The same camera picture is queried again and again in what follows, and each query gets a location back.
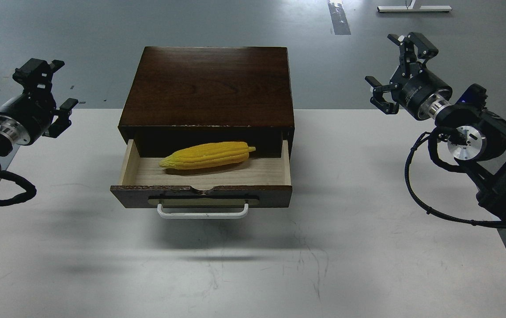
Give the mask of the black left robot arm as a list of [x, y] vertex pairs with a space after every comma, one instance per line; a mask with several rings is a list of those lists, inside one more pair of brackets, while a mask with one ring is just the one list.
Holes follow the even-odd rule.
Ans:
[[[0, 158], [17, 145], [32, 145], [42, 136], [57, 138], [71, 126], [71, 112], [78, 100], [68, 98], [57, 106], [52, 93], [53, 75], [64, 64], [31, 58], [15, 69], [12, 78], [23, 91], [0, 106]], [[36, 193], [33, 183], [3, 169], [0, 163], [0, 207], [24, 203]]]

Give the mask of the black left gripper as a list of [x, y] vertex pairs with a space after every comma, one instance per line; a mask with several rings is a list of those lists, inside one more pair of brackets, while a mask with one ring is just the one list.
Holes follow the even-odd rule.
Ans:
[[15, 69], [13, 80], [23, 92], [0, 106], [0, 133], [13, 144], [32, 145], [41, 136], [57, 138], [71, 126], [69, 117], [79, 101], [68, 98], [57, 109], [51, 93], [53, 75], [64, 65], [61, 60], [31, 58]]

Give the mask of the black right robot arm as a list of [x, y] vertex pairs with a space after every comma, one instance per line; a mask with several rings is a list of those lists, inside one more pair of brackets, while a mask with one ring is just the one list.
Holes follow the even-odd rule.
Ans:
[[[506, 230], [506, 120], [487, 108], [487, 90], [471, 84], [455, 101], [453, 89], [427, 63], [438, 48], [423, 34], [388, 34], [398, 49], [397, 67], [386, 84], [371, 75], [370, 103], [387, 115], [404, 109], [414, 120], [432, 119], [434, 127], [423, 132], [410, 148], [404, 164], [404, 181], [410, 197], [427, 215], [465, 225]], [[443, 213], [414, 192], [410, 166], [419, 147], [426, 144], [437, 167], [465, 174], [477, 187], [478, 205], [495, 221], [468, 220]]]

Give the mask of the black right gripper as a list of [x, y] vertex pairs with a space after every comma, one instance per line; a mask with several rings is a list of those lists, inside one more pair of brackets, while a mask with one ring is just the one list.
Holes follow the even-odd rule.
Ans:
[[[437, 75], [424, 67], [436, 57], [438, 48], [428, 38], [418, 32], [406, 36], [388, 34], [388, 40], [400, 49], [400, 66], [389, 80], [392, 84], [382, 85], [375, 77], [365, 76], [364, 80], [371, 86], [370, 102], [384, 114], [398, 114], [400, 106], [406, 109], [416, 120], [424, 121], [430, 116], [421, 105], [435, 93], [450, 99], [453, 89]], [[383, 97], [391, 92], [395, 103], [387, 102]]]

